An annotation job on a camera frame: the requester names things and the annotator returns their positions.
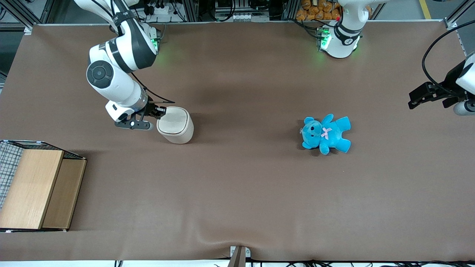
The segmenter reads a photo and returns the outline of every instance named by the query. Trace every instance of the green indicator light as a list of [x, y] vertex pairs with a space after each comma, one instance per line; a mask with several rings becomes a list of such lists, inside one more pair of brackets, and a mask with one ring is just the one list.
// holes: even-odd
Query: green indicator light
[[328, 34], [323, 40], [322, 40], [322, 49], [327, 49], [328, 45], [330, 44], [330, 41], [332, 40], [332, 35]]
[[157, 39], [152, 39], [152, 44], [153, 44], [153, 47], [155, 48], [155, 50], [158, 51], [158, 42], [157, 42]]

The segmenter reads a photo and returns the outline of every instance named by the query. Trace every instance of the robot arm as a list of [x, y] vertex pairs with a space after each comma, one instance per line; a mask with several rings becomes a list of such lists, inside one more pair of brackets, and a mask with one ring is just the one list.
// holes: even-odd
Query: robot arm
[[475, 115], [475, 54], [450, 70], [439, 86], [425, 82], [410, 94], [409, 109], [418, 105], [445, 98], [444, 108], [454, 105], [457, 115]]
[[332, 57], [344, 58], [356, 49], [360, 33], [368, 21], [370, 13], [366, 6], [382, 4], [389, 0], [338, 0], [343, 7], [340, 21], [331, 22], [331, 27], [325, 26], [325, 36], [320, 41], [321, 50]]
[[159, 119], [165, 114], [164, 107], [157, 107], [137, 82], [128, 75], [137, 69], [150, 67], [158, 49], [152, 43], [157, 41], [157, 30], [140, 23], [128, 6], [138, 0], [75, 0], [79, 7], [91, 11], [107, 20], [119, 33], [107, 42], [89, 50], [89, 66], [86, 77], [89, 84], [102, 96], [109, 99], [106, 110], [119, 127], [124, 120], [135, 114]]

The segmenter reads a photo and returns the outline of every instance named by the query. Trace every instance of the container lid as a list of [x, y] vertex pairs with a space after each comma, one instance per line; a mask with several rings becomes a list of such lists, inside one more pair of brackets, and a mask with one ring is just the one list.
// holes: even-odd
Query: container lid
[[167, 107], [166, 114], [158, 120], [158, 129], [165, 134], [180, 134], [188, 124], [188, 114], [180, 107]]

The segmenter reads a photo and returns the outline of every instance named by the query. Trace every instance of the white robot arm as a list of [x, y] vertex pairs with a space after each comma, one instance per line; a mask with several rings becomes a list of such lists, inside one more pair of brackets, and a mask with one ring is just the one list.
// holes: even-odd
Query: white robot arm
[[475, 55], [472, 53], [465, 60], [464, 68], [455, 81], [466, 93], [462, 101], [454, 106], [454, 112], [460, 116], [475, 115]]
[[389, 0], [338, 0], [343, 7], [339, 21], [333, 21], [324, 31], [324, 39], [320, 40], [320, 48], [332, 57], [344, 58], [356, 49], [360, 33], [368, 21], [370, 13], [366, 6], [382, 4]]
[[[119, 34], [89, 50], [86, 77], [89, 84], [109, 99], [106, 110], [116, 126], [130, 129], [151, 129], [144, 116], [159, 119], [166, 108], [151, 103], [151, 98], [128, 75], [137, 69], [150, 67], [157, 56], [157, 30], [140, 23], [128, 6], [139, 0], [75, 0], [82, 9], [107, 20]], [[139, 121], [135, 115], [141, 115]]]

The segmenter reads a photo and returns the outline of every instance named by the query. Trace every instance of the yellow floor line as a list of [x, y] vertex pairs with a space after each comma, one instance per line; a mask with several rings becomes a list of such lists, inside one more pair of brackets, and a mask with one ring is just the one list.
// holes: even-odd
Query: yellow floor line
[[432, 19], [429, 13], [429, 8], [427, 8], [426, 0], [419, 0], [420, 7], [422, 8], [422, 13], [426, 19]]

